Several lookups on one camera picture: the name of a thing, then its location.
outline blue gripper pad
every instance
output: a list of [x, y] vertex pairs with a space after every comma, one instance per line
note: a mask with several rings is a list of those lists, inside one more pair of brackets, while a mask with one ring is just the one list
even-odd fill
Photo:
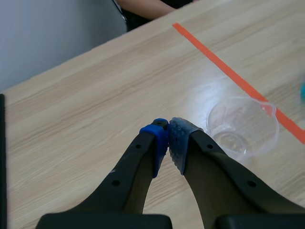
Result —
[[301, 87], [301, 99], [305, 102], [305, 83]]
[[184, 173], [189, 136], [196, 130], [202, 130], [183, 118], [172, 118], [169, 124], [169, 146], [173, 162]]

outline table surface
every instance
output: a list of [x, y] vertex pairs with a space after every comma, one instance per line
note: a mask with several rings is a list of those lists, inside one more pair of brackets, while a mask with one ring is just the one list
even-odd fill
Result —
[[[80, 203], [153, 119], [183, 117], [205, 129], [211, 105], [247, 96], [173, 23], [305, 128], [301, 2], [202, 0], [5, 91], [9, 227], [35, 228], [43, 214]], [[280, 126], [275, 148], [247, 167], [305, 206], [304, 153], [305, 145]], [[175, 229], [203, 228], [169, 155], [144, 212], [170, 216]]]

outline orange line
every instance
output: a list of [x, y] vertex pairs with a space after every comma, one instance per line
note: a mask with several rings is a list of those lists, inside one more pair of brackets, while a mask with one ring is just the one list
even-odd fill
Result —
[[[249, 96], [262, 102], [268, 102], [268, 100], [261, 95], [255, 88], [253, 88], [246, 80], [240, 77], [233, 71], [225, 62], [219, 59], [213, 52], [205, 47], [199, 40], [197, 40], [190, 32], [186, 30], [182, 25], [175, 23], [173, 27], [186, 39], [189, 40], [199, 51], [201, 51], [210, 61], [212, 61], [220, 70], [222, 70], [227, 76], [231, 78], [241, 89], [243, 89]], [[277, 120], [285, 127], [290, 133], [292, 133], [302, 144], [305, 144], [305, 130], [302, 130], [294, 121], [288, 118], [279, 109], [276, 110]]]

